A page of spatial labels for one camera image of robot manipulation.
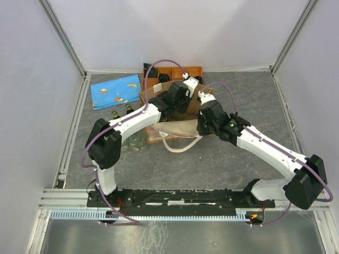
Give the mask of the burlap canvas tote bag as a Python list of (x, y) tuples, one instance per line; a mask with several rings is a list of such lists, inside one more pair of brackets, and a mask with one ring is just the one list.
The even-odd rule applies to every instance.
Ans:
[[(204, 85), (199, 84), (197, 86), (197, 88), (195, 89), (195, 92), (192, 96), (192, 99), (190, 101), (188, 110), (187, 110), (187, 116), (184, 120), (182, 121), (174, 121), (173, 119), (173, 115), (170, 116), (169, 118), (159, 122), (159, 123), (155, 123), (155, 124), (151, 124), (154, 128), (157, 129), (163, 129), (163, 131), (169, 131), (170, 133), (174, 133), (174, 132), (178, 132), (178, 133), (185, 133), (185, 132), (189, 132), (189, 131), (197, 131), (197, 125), (198, 125), (198, 120), (197, 120), (197, 116), (195, 115), (196, 112), (200, 109), (200, 103), (197, 101), (197, 96), (198, 96), (198, 91), (204, 90), (204, 93), (209, 93), (209, 94), (213, 94), (213, 89), (212, 88), (206, 88)], [(169, 146), (169, 141), (166, 141), (164, 138), (164, 134), (162, 134), (162, 143), (165, 146), (165, 148), (172, 152), (172, 153), (181, 153), (181, 152), (185, 152), (187, 150), (189, 150), (190, 148), (192, 148), (198, 141), (201, 140), (201, 136), (198, 136), (194, 139), (188, 139), (191, 140), (191, 142), (183, 147), (183, 148), (179, 148), (179, 149), (175, 149)]]

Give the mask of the green glass beverage bottle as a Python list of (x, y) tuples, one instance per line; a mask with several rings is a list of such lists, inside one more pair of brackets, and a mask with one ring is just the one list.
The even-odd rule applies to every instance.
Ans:
[(131, 104), (126, 104), (125, 105), (125, 108), (126, 108), (126, 114), (131, 114), (133, 113), (135, 110), (132, 108)]

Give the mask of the clear soda water bottle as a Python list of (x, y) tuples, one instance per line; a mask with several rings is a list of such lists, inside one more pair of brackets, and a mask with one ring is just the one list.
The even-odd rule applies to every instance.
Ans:
[(129, 145), (133, 151), (140, 152), (145, 146), (143, 136), (140, 132), (134, 133), (128, 139)]

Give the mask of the green perrier glass bottle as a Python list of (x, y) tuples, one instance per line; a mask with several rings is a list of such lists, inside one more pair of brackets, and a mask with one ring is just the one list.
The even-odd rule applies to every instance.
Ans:
[(121, 116), (117, 111), (112, 111), (112, 117), (114, 120), (119, 119)]

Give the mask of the green soda water bottle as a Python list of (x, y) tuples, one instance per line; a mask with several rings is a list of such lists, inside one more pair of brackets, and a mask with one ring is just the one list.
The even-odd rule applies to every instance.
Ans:
[(173, 114), (174, 121), (182, 121), (187, 116), (187, 107), (185, 105), (179, 105), (176, 107)]

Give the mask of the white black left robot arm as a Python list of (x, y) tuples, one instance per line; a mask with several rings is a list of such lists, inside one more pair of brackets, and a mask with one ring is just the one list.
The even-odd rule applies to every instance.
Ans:
[(122, 142), (141, 129), (172, 117), (175, 112), (185, 113), (197, 86), (198, 82), (192, 78), (174, 81), (168, 90), (150, 99), (142, 108), (112, 121), (99, 119), (95, 122), (85, 154), (96, 170), (97, 183), (102, 190), (101, 203), (112, 206), (117, 201), (114, 165), (120, 159)]

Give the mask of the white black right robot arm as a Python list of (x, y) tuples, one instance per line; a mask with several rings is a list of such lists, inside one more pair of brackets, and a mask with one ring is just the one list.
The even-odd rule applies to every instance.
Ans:
[(286, 199), (296, 207), (307, 210), (327, 186), (324, 161), (317, 155), (307, 157), (278, 144), (262, 134), (255, 126), (237, 114), (227, 114), (216, 100), (201, 100), (197, 112), (199, 135), (214, 134), (258, 156), (279, 173), (282, 179), (256, 180), (243, 193), (247, 206), (255, 207), (261, 201)]

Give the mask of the orange wooden compartment tray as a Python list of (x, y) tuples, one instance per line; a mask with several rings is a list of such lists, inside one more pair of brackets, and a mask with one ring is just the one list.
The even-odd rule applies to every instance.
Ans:
[[(181, 80), (183, 71), (180, 67), (155, 67), (157, 69), (157, 77), (155, 78), (147, 78), (147, 87), (153, 87), (154, 85), (159, 84), (158, 77), (160, 73), (166, 73), (170, 76), (171, 81)], [(189, 76), (201, 76), (203, 78), (203, 72), (201, 66), (186, 66), (183, 67), (184, 70), (189, 74)]]

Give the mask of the dark yellow-patterned rolled sock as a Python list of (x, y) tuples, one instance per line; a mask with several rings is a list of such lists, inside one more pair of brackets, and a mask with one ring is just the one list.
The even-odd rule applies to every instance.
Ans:
[(203, 78), (201, 76), (194, 76), (196, 80), (198, 80), (199, 84), (204, 84)]

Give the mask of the dark orange-striped rolled sock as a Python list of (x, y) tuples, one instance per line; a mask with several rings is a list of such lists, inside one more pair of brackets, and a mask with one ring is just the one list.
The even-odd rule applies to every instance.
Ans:
[(166, 73), (160, 73), (159, 74), (159, 77), (158, 77), (159, 83), (166, 83), (166, 82), (169, 82), (169, 81), (171, 81), (171, 78), (168, 74), (166, 74)]

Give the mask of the dark patterned rolled sock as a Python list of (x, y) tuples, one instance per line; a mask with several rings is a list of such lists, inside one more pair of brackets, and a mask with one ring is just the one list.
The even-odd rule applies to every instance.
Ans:
[(144, 67), (144, 74), (148, 73), (148, 77), (150, 78), (155, 78), (157, 77), (157, 69), (149, 63), (143, 63), (143, 67)]

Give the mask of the blue space-print cloth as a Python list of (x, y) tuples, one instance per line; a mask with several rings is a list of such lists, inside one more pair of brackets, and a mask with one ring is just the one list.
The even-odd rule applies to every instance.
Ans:
[(100, 110), (139, 100), (141, 84), (138, 75), (122, 77), (91, 85), (93, 110)]

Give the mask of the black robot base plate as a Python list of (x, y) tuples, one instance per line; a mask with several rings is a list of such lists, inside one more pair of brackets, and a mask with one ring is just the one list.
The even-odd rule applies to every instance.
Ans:
[(237, 208), (275, 208), (273, 200), (259, 201), (248, 190), (122, 189), (106, 196), (127, 216), (233, 216)]

